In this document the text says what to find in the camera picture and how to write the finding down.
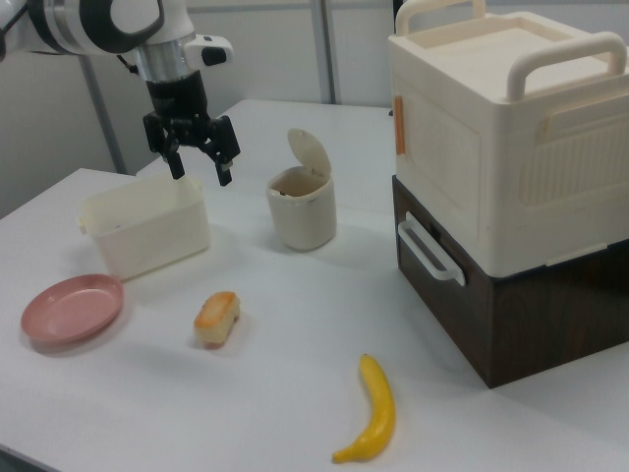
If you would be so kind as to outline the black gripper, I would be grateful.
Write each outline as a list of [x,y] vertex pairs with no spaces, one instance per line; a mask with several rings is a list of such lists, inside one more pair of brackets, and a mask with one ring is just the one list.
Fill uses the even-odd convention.
[[233,159],[241,150],[229,117],[209,120],[201,73],[196,71],[177,80],[145,84],[153,105],[153,112],[143,117],[148,147],[168,164],[172,178],[179,180],[185,175],[178,152],[180,143],[171,120],[174,119],[192,122],[203,131],[200,150],[214,162],[219,184],[229,185]]

